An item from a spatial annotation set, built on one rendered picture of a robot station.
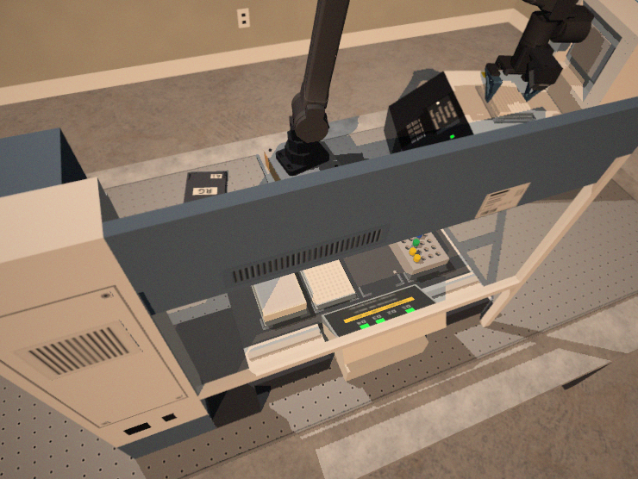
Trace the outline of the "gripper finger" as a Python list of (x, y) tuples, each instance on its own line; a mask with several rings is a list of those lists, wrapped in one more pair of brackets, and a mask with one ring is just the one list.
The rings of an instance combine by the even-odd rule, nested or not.
[(533, 90), (533, 91), (529, 94), (530, 90), (531, 90), (531, 89), (529, 88), (529, 82), (528, 82), (527, 87), (526, 87), (526, 90), (525, 90), (525, 92), (524, 92), (524, 96), (523, 96), (526, 102), (527, 102), (527, 101), (529, 101), (529, 100), (530, 100), (532, 97), (534, 97), (536, 94), (538, 94), (538, 93), (540, 93), (540, 92), (542, 91), (542, 90)]
[(503, 81), (500, 77), (492, 76), (486, 67), (485, 67), (485, 79), (486, 79), (485, 100), (489, 102), (493, 98), (493, 96), (495, 95), (495, 93), (497, 92), (501, 84), (503, 83)]

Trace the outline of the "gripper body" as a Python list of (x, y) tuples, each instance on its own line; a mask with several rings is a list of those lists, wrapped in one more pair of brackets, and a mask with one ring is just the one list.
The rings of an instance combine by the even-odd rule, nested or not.
[[(520, 42), (522, 42), (524, 45), (526, 45), (528, 47), (532, 47), (532, 48), (536, 47), (536, 45), (528, 43), (523, 38), (520, 39), (519, 43)], [(519, 45), (519, 43), (518, 43), (518, 45)], [(503, 73), (504, 73), (505, 76), (508, 76), (508, 74), (522, 75), (521, 76), (522, 80), (524, 82), (529, 82), (529, 73), (528, 72), (515, 72), (514, 68), (510, 64), (511, 60), (513, 59), (513, 56), (499, 55), (497, 57), (496, 62), (495, 63), (487, 63), (486, 64), (486, 68), (489, 71), (489, 73), (492, 76), (495, 76), (495, 77), (499, 77), (500, 74), (501, 74), (499, 72), (499, 70), (503, 70)]]

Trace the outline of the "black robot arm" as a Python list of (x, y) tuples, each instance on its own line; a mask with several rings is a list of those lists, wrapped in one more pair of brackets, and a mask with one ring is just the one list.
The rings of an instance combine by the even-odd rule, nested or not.
[[(276, 152), (277, 161), (289, 176), (329, 161), (329, 153), (319, 141), (328, 134), (325, 109), (349, 1), (317, 1), (304, 79), (291, 102), (291, 129), (285, 148)], [(535, 49), (520, 42), (510, 64), (515, 72), (529, 73), (529, 88), (544, 90), (555, 84), (563, 70), (548, 42), (582, 42), (590, 33), (594, 14), (584, 5), (577, 5), (579, 0), (523, 1), (541, 11), (532, 13), (522, 38), (535, 48), (547, 47)]]

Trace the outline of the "beige benchtop instrument with black keypad panel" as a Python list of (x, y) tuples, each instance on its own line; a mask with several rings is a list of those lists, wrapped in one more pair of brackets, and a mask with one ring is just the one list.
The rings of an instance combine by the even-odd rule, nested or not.
[(527, 102), (532, 118), (498, 119), (480, 89), (485, 71), (443, 71), (388, 107), (390, 154), (638, 96), (638, 0), (577, 4), (594, 14), (590, 33), (549, 41), (563, 70)]

